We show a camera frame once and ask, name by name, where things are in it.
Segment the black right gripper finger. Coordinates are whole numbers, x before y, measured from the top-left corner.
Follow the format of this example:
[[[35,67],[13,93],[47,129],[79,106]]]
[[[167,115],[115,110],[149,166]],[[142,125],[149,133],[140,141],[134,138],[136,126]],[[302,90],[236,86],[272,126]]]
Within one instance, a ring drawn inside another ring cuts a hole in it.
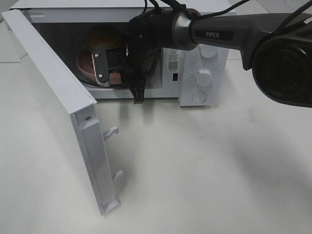
[[[134,104],[141,104],[145,101],[145,85],[130,85],[129,90],[133,96]]]

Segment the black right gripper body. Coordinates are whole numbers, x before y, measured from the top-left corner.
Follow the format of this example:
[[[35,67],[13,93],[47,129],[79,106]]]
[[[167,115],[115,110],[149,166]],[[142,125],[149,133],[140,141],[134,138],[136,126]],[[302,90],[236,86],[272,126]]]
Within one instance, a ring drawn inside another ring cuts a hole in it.
[[[120,72],[122,83],[129,90],[145,90],[158,47],[149,40],[129,40],[122,47],[107,50],[108,66]]]

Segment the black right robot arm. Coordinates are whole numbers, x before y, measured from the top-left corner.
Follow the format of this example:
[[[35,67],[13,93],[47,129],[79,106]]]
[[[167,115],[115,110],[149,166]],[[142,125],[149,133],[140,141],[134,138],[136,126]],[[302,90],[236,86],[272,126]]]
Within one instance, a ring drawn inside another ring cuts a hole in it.
[[[144,101],[148,67],[162,48],[190,51],[198,45],[238,50],[245,70],[268,98],[312,105],[311,14],[266,13],[205,18],[196,10],[150,10],[129,21],[123,47],[106,52],[135,103]]]

